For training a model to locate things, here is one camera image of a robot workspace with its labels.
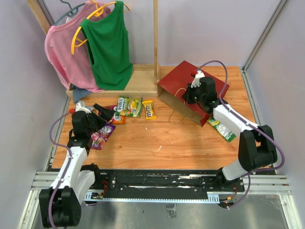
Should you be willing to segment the orange Fox's fruits candy bag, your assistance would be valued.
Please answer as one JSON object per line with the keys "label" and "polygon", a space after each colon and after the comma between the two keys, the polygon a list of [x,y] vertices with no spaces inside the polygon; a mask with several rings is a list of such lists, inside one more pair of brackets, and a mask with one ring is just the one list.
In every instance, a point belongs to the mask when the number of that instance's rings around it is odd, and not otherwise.
{"label": "orange Fox's fruits candy bag", "polygon": [[120,115],[116,112],[117,105],[108,105],[104,106],[105,109],[109,110],[108,113],[110,114],[110,118],[108,123],[110,124],[124,124],[126,123],[125,116]]}

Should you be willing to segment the green Fox's spring tea bag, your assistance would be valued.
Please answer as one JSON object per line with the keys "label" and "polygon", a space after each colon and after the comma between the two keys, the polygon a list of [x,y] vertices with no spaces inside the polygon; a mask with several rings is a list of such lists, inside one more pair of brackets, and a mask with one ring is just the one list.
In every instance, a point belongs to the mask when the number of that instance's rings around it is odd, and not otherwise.
{"label": "green Fox's spring tea bag", "polygon": [[116,115],[140,117],[142,112],[142,98],[119,96],[116,106]]}

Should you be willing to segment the purple snack pack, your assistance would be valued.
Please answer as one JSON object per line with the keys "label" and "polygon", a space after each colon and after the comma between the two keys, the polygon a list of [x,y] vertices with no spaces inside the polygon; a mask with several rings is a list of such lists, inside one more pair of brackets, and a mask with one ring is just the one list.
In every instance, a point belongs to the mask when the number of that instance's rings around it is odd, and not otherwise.
{"label": "purple snack pack", "polygon": [[103,146],[107,142],[108,138],[114,132],[116,126],[107,123],[102,129],[91,135],[92,145],[91,149],[102,150]]}

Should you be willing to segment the red paper bag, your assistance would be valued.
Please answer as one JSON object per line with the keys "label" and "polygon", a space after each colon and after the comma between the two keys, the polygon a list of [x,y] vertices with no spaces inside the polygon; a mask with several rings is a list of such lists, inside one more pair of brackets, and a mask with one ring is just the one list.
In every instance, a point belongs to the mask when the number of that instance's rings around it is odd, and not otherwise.
{"label": "red paper bag", "polygon": [[197,67],[187,61],[182,61],[158,82],[158,96],[168,106],[179,112],[199,126],[204,126],[209,119],[197,104],[186,104],[183,94],[187,85],[193,81],[192,71]]}

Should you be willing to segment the yellow M&M's bag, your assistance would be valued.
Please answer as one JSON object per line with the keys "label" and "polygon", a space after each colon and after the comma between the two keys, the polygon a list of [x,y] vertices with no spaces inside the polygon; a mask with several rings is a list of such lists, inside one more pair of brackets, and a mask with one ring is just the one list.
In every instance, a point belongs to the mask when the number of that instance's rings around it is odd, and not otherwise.
{"label": "yellow M&M's bag", "polygon": [[142,104],[144,106],[145,112],[146,112],[146,120],[154,120],[157,118],[155,111],[154,111],[154,105],[153,100],[146,100],[142,101]]}

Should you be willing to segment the green candy bag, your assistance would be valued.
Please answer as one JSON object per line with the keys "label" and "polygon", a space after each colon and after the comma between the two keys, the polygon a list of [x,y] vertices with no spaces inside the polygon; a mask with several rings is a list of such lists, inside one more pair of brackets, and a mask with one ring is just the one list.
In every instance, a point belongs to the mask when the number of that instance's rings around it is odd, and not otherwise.
{"label": "green candy bag", "polygon": [[235,139],[236,135],[218,120],[209,118],[207,123],[209,123],[227,142],[231,142]]}

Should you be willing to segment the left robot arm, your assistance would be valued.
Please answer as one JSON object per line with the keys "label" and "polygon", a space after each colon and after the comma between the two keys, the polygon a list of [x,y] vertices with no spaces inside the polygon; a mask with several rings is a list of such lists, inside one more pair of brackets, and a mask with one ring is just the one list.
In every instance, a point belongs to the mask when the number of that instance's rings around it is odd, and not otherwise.
{"label": "left robot arm", "polygon": [[81,204],[90,188],[100,185],[107,190],[109,185],[103,180],[96,164],[84,165],[91,146],[92,135],[104,128],[115,111],[93,105],[93,109],[80,101],[67,114],[71,115],[72,129],[69,141],[64,146],[64,163],[49,188],[39,194],[39,205],[44,228],[75,227],[81,219]]}

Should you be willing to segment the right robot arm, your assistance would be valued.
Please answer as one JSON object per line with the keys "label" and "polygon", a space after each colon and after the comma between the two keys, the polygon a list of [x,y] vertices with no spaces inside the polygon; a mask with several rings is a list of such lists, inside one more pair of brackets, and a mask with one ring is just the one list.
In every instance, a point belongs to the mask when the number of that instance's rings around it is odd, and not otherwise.
{"label": "right robot arm", "polygon": [[216,186],[220,190],[228,190],[243,175],[277,161],[272,129],[245,119],[218,97],[214,78],[198,71],[182,98],[187,104],[198,104],[206,114],[220,121],[239,138],[238,158],[217,171]]}

